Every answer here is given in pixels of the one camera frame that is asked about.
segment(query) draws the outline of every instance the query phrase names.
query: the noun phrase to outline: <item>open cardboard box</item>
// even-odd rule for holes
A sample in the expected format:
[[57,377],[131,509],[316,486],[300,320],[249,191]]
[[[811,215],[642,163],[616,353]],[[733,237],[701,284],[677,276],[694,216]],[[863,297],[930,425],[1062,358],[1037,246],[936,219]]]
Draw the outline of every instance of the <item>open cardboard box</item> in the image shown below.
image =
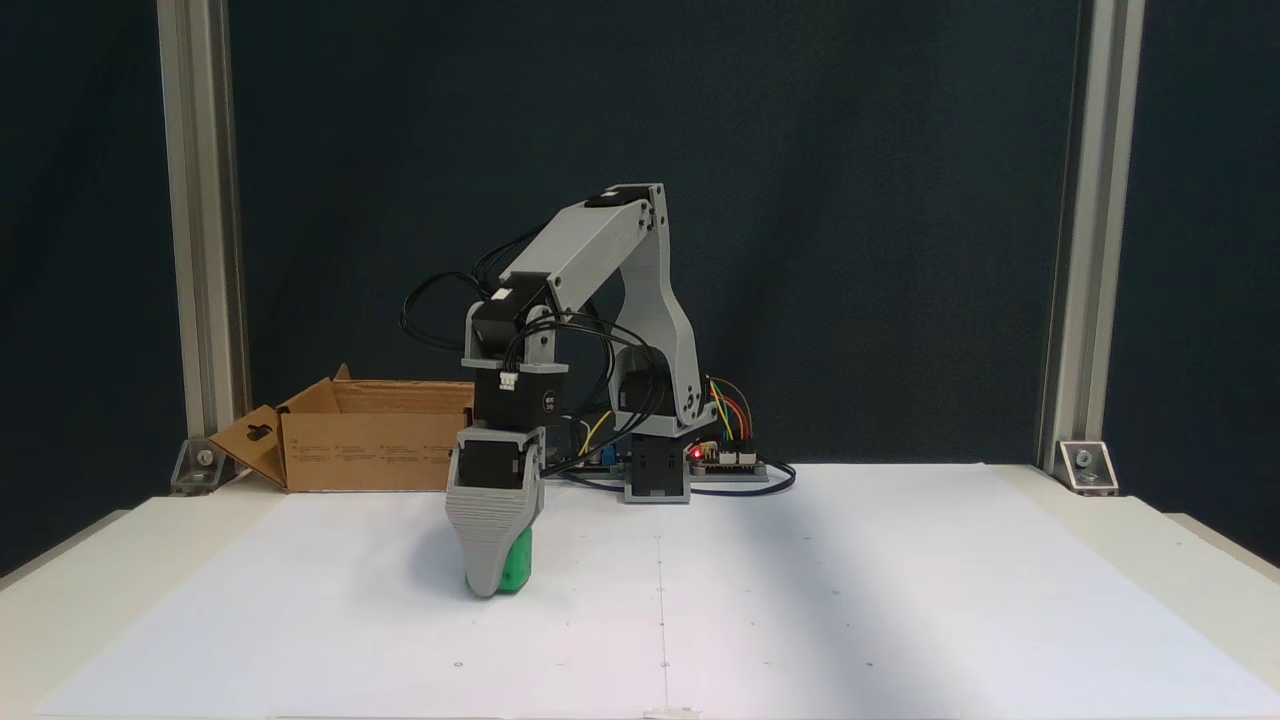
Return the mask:
[[471,383],[353,380],[343,365],[210,439],[288,492],[443,491],[472,397]]

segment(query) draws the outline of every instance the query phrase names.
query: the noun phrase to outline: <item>wire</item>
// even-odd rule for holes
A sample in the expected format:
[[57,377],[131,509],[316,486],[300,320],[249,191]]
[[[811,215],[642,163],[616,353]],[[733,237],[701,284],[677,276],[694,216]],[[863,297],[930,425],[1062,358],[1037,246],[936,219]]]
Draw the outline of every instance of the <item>wire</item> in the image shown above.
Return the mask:
[[[579,437],[585,437],[585,433],[591,432],[591,423],[588,423],[586,420],[579,418],[577,415],[570,415],[567,413],[564,415],[561,415],[561,418],[568,420],[568,446],[570,447],[576,447],[576,446],[581,445],[577,441],[577,438]],[[579,436],[577,434],[577,427],[579,425],[582,425],[582,433],[584,433],[584,436]]]
[[586,447],[591,445],[591,438],[595,437],[595,430],[599,430],[600,425],[603,425],[604,421],[608,420],[611,415],[613,415],[613,410],[609,410],[604,415],[600,415],[600,419],[596,420],[594,425],[591,425],[591,430],[586,433],[586,439],[582,441],[582,450],[577,451],[579,457],[586,457]]
[[476,260],[474,265],[471,265],[471,275],[476,278],[476,281],[480,283],[480,287],[484,288],[486,292],[493,293],[495,288],[493,287],[493,283],[489,282],[489,275],[493,273],[494,265],[500,263],[503,256],[511,252],[517,245],[538,237],[538,233],[543,232],[543,229],[549,223],[550,220],[539,223],[525,231],[524,234],[521,234],[516,240],[504,242],[498,247],[494,247],[489,252],[481,255],[480,259]]
[[712,397],[716,400],[716,407],[719,410],[718,415],[721,421],[724,423],[724,437],[733,439],[733,429],[728,427],[728,411],[724,410],[724,404],[719,398],[719,391],[716,388],[716,383],[708,383],[712,388]]
[[443,338],[440,336],[431,334],[413,323],[412,311],[417,302],[422,299],[428,290],[435,283],[444,279],[457,279],[463,282],[480,300],[489,300],[489,293],[484,290],[480,282],[470,273],[460,273],[456,270],[448,273],[436,273],[415,287],[407,296],[404,296],[404,304],[401,306],[399,327],[404,331],[404,334],[421,342],[428,347],[434,347],[436,350],[444,350],[448,352],[462,352],[463,345],[457,341]]
[[751,429],[742,415],[742,407],[727,395],[721,393],[721,400],[728,405],[728,409],[733,411],[733,416],[737,418],[739,439],[751,439]]
[[[595,309],[595,301],[588,300],[582,304],[582,311],[591,315],[596,320],[600,318],[599,310]],[[603,322],[593,323],[596,329],[607,331],[608,328]],[[608,395],[609,380],[613,379],[613,346],[607,340],[600,340],[600,351],[604,354],[604,365],[600,368],[600,374],[595,378],[595,384],[591,386],[591,391],[586,393],[586,400],[582,401],[576,410],[572,410],[571,415],[590,415],[599,413],[600,410],[607,410],[609,407],[608,398],[602,402],[598,400],[600,393]]]
[[755,437],[755,415],[751,414],[751,404],[748,402],[746,393],[739,389],[736,384],[726,380],[724,378],[713,378],[712,375],[707,375],[707,379],[723,384],[724,387],[736,392],[737,396],[742,398],[742,406],[746,407],[746,427],[750,428],[750,430],[748,432],[750,433],[751,437]]
[[[782,480],[778,480],[778,482],[773,483],[772,486],[765,486],[763,488],[753,488],[753,489],[745,489],[745,491],[690,488],[690,492],[694,493],[694,495],[707,495],[707,496],[713,496],[713,497],[764,497],[767,495],[780,493],[780,492],[787,489],[788,487],[796,484],[796,469],[795,468],[792,468],[791,465],[787,465],[786,462],[780,462],[777,460],[769,460],[768,457],[765,457],[763,455],[760,455],[760,460],[764,461],[767,465],[772,465],[773,468],[777,468],[778,470],[782,470],[783,473],[787,474],[787,477],[785,479],[782,479]],[[564,471],[564,470],[561,470],[559,475],[562,478],[564,478],[566,480],[577,483],[580,486],[586,486],[586,487],[594,488],[594,489],[603,489],[603,491],[607,491],[607,492],[622,492],[622,489],[623,489],[622,486],[607,486],[604,483],[591,482],[591,480],[589,480],[586,478],[582,478],[580,475],[576,475],[573,473],[568,473],[568,471]]]
[[[576,325],[573,323],[566,322],[563,318],[586,318],[589,322],[599,323],[613,331],[626,333],[632,338],[635,338],[635,342],[631,342],[630,340],[626,338],[621,338],[613,333],[604,333],[584,325]],[[516,352],[522,346],[522,341],[529,336],[538,334],[548,329],[564,329],[564,331],[577,332],[588,336],[599,337],[612,343],[618,343],[626,347],[631,347],[641,352],[644,359],[648,361],[649,366],[653,370],[655,370],[655,373],[650,375],[650,378],[655,378],[657,370],[662,368],[658,351],[654,350],[653,346],[645,342],[645,340],[639,334],[636,334],[634,331],[630,331],[617,323],[605,320],[603,318],[591,316],[585,313],[573,313],[567,310],[550,313],[548,315],[536,318],[535,320],[527,323],[524,328],[517,331],[511,343],[507,346],[507,352],[506,356],[503,357],[504,366],[508,368],[509,370],[517,369],[518,365],[515,363]],[[632,413],[631,418],[621,428],[618,428],[612,436],[604,438],[603,441],[599,441],[594,446],[589,446],[582,455],[590,455],[596,450],[600,450],[603,447],[613,445],[614,442],[618,442],[620,439],[631,434],[631,432],[635,430],[635,428],[637,428],[641,423],[652,418],[667,392],[666,387],[658,384],[658,387],[655,388],[654,387],[655,384],[658,383],[654,383],[650,379],[649,384],[645,387],[645,396],[644,400],[640,401],[639,409],[635,413]],[[570,457],[554,465],[549,465],[543,469],[543,477],[545,478],[561,473],[562,470],[567,470],[577,465],[580,461],[581,456],[577,456],[577,457]]]
[[589,479],[586,479],[586,478],[584,478],[581,475],[576,475],[573,473],[570,473],[568,470],[561,470],[559,475],[562,478],[564,478],[566,480],[570,480],[572,483],[577,483],[580,486],[586,486],[589,488],[603,489],[603,491],[608,491],[608,492],[622,492],[622,486],[607,486],[604,483],[596,483],[596,482],[589,480]]
[[774,495],[774,493],[782,492],[782,491],[787,489],[788,487],[796,484],[796,469],[795,468],[792,468],[791,465],[787,465],[786,462],[780,462],[777,460],[769,460],[768,457],[765,457],[763,455],[760,455],[759,459],[765,465],[772,465],[772,466],[777,468],[778,470],[782,470],[783,473],[786,473],[787,474],[786,479],[781,480],[781,482],[777,482],[777,483],[773,483],[772,486],[765,486],[763,488],[740,489],[740,491],[735,491],[735,489],[703,489],[703,488],[691,488],[690,492],[692,492],[694,495],[710,495],[710,496],[716,496],[716,497],[762,497],[762,496],[765,496],[765,495]]

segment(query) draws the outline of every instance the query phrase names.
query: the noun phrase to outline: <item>black cable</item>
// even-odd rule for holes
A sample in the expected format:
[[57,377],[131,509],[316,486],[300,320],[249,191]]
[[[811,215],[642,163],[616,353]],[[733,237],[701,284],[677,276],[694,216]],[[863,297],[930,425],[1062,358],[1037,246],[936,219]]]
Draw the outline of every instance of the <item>black cable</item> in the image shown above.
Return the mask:
[[538,233],[543,232],[543,229],[547,227],[548,223],[550,223],[550,220],[539,223],[529,228],[516,240],[504,242],[498,247],[494,247],[489,252],[485,252],[484,255],[480,256],[479,260],[475,261],[474,265],[471,265],[471,275],[475,277],[476,281],[479,281],[480,287],[484,288],[485,292],[489,292],[492,295],[493,291],[497,290],[493,286],[493,283],[489,282],[489,274],[493,273],[494,265],[500,263],[503,256],[507,255],[507,252],[511,252],[520,243],[538,237]]
[[561,470],[559,477],[564,478],[566,480],[568,480],[571,483],[577,483],[580,486],[586,486],[589,488],[603,489],[603,491],[608,491],[608,492],[622,492],[622,486],[607,486],[604,483],[596,483],[596,482],[589,480],[589,479],[586,479],[586,478],[584,478],[581,475],[576,475],[573,473],[570,473],[568,470]]
[[399,327],[402,331],[404,331],[404,334],[416,340],[417,342],[421,342],[422,345],[426,345],[428,347],[434,347],[436,350],[444,350],[448,352],[462,352],[463,345],[461,342],[443,338],[440,336],[435,336],[424,331],[422,328],[417,327],[413,323],[413,318],[411,315],[413,307],[417,305],[419,300],[422,299],[426,291],[430,290],[431,286],[434,286],[435,283],[444,279],[461,281],[468,288],[471,288],[471,291],[475,292],[480,300],[489,299],[489,293],[485,292],[484,287],[480,286],[480,282],[468,273],[460,273],[457,270],[452,270],[448,273],[436,273],[426,278],[421,283],[419,283],[417,287],[415,287],[407,296],[404,296],[404,304],[401,306]]
[[[566,320],[562,320],[561,318],[586,318],[588,320],[594,320],[596,323],[604,324],[604,325],[607,325],[609,328],[613,328],[616,331],[627,333],[631,337],[636,338],[636,342],[631,342],[631,341],[620,338],[616,334],[602,333],[599,331],[594,331],[594,329],[586,328],[584,325],[576,325],[576,324],[568,323]],[[616,342],[618,345],[622,345],[622,346],[626,346],[626,347],[631,347],[634,350],[637,350],[637,351],[643,352],[644,356],[645,356],[645,360],[648,360],[650,368],[653,368],[654,370],[658,370],[662,366],[660,361],[658,360],[658,352],[657,352],[657,350],[654,350],[653,346],[650,346],[648,342],[645,342],[645,340],[641,338],[639,334],[636,334],[634,331],[630,331],[630,329],[627,329],[627,328],[625,328],[622,325],[618,325],[617,323],[613,323],[613,322],[609,322],[609,320],[604,320],[602,318],[593,318],[591,315],[586,315],[584,313],[559,311],[559,313],[552,313],[552,314],[548,314],[548,315],[543,315],[541,318],[538,318],[534,322],[526,324],[524,328],[521,328],[516,333],[516,336],[512,338],[511,343],[507,346],[507,354],[506,354],[506,357],[503,359],[504,368],[508,368],[508,370],[512,370],[512,372],[516,368],[518,368],[518,365],[515,364],[515,354],[516,354],[516,350],[522,346],[524,340],[526,337],[529,337],[529,336],[538,334],[538,333],[545,332],[548,329],[564,329],[564,331],[577,332],[577,333],[589,334],[589,336],[594,336],[594,337],[600,337],[600,338],[604,338],[604,340],[607,340],[609,342]],[[598,442],[596,445],[589,447],[586,450],[586,452],[579,454],[575,457],[570,457],[567,460],[563,460],[561,462],[557,462],[554,465],[544,468],[543,469],[543,477],[545,478],[548,475],[554,475],[554,474],[557,474],[557,473],[559,473],[562,470],[567,470],[570,468],[573,468],[575,465],[577,465],[577,464],[581,462],[582,457],[589,456],[589,455],[591,455],[593,452],[595,452],[598,450],[608,447],[609,445],[612,445],[614,442],[618,442],[620,439],[622,439],[626,436],[628,436],[632,430],[635,430],[635,428],[637,428],[641,423],[644,423],[645,420],[648,420],[649,418],[652,418],[653,413],[658,409],[659,404],[662,402],[663,395],[666,393],[666,388],[664,387],[659,387],[658,392],[657,393],[654,392],[654,384],[657,384],[657,383],[653,382],[653,378],[657,378],[657,377],[658,377],[657,372],[650,375],[652,379],[650,379],[649,384],[645,387],[645,397],[644,397],[644,400],[641,400],[639,410],[636,413],[632,413],[631,418],[627,420],[626,424],[623,424],[623,427],[618,428],[612,436],[609,436],[609,437],[604,438],[603,441]]]
[[[760,460],[765,465],[772,465],[778,470],[782,470],[783,473],[787,474],[787,478],[785,480],[780,480],[777,483],[773,483],[772,486],[763,488],[754,488],[745,491],[690,488],[690,492],[692,492],[694,495],[709,495],[713,497],[764,497],[767,495],[780,493],[796,483],[796,469],[792,468],[791,465],[787,465],[786,462],[778,462],[776,460],[769,460],[763,455],[760,456]],[[607,486],[603,483],[596,483],[566,470],[561,470],[559,477],[572,483],[586,486],[594,489],[603,489],[608,492],[622,492],[622,486]]]
[[777,482],[777,483],[773,483],[772,486],[765,486],[763,488],[753,488],[753,489],[703,489],[703,488],[691,488],[690,492],[692,492],[694,495],[710,495],[710,496],[716,496],[716,497],[762,497],[762,496],[765,496],[765,495],[773,495],[773,493],[782,492],[782,491],[787,489],[788,487],[796,484],[796,469],[795,468],[792,468],[791,465],[787,465],[786,462],[780,462],[777,460],[769,460],[768,457],[765,457],[763,455],[760,455],[759,459],[765,465],[772,465],[772,466],[777,468],[778,470],[782,470],[783,473],[786,473],[787,474],[787,479]]
[[[582,304],[582,311],[591,318],[594,318],[593,324],[598,331],[608,329],[603,322],[600,322],[600,311],[595,309],[595,301],[588,300]],[[600,405],[598,400],[600,393],[608,393],[609,380],[613,379],[613,346],[607,340],[600,340],[600,351],[604,354],[604,364],[600,368],[600,374],[595,378],[595,384],[591,386],[591,391],[586,393],[586,400],[582,405],[570,411],[570,415],[586,415],[591,413],[593,406]],[[608,400],[605,400],[605,407],[611,406]]]

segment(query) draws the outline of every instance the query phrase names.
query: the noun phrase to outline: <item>red wire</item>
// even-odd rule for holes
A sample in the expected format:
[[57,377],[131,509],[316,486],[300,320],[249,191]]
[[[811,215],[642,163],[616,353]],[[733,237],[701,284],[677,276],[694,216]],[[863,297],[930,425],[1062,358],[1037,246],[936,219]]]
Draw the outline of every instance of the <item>red wire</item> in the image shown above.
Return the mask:
[[733,414],[737,415],[737,427],[740,429],[740,433],[744,436],[744,439],[751,437],[751,425],[746,423],[746,414],[742,413],[742,407],[737,402],[733,402],[732,397],[724,393],[721,393],[721,400],[723,400],[726,405],[732,407]]

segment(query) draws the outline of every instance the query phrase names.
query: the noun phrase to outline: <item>dark backdrop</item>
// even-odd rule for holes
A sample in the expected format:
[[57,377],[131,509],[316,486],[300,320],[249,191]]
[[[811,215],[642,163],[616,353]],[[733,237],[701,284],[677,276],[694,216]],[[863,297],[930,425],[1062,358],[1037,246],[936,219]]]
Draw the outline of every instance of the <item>dark backdrop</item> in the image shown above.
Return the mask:
[[0,575],[186,438],[155,3],[0,4]]
[[[703,366],[771,452],[1034,461],[1078,12],[237,0],[256,398],[467,377],[399,334],[404,293],[660,181]],[[421,322],[461,336],[466,302]]]
[[1121,487],[1280,564],[1280,4],[1147,5],[1106,434]]

